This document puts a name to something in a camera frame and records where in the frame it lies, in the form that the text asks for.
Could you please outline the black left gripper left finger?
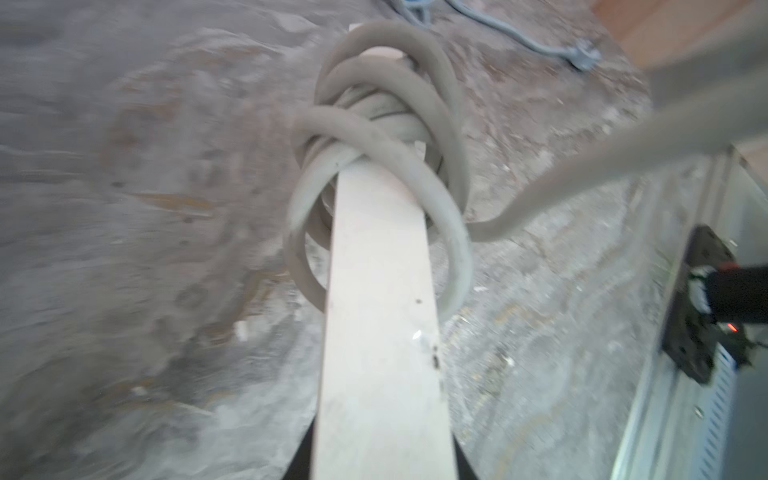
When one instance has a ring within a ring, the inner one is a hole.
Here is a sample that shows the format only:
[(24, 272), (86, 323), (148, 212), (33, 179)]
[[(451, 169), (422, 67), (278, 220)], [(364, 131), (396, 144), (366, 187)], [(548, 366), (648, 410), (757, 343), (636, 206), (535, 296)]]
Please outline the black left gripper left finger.
[(310, 479), (314, 426), (315, 420), (312, 420), (282, 477), (283, 480)]

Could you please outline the white power strip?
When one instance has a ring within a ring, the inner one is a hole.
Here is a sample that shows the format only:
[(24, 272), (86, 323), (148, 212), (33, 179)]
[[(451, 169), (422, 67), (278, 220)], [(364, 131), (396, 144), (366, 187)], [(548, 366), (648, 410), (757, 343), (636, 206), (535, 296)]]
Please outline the white power strip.
[(285, 260), (326, 317), (313, 479), (454, 479), (438, 318), (471, 284), (458, 85), (398, 21), (352, 30), (295, 122)]

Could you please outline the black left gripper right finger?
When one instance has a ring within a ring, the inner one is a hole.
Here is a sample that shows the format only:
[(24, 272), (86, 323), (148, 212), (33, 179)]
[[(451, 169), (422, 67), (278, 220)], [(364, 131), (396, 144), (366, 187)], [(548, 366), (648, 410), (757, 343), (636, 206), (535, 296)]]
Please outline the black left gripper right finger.
[(453, 444), (454, 444), (454, 450), (455, 450), (458, 479), (459, 480), (478, 480), (477, 474), (475, 473), (473, 467), (468, 461), (456, 437), (453, 437)]

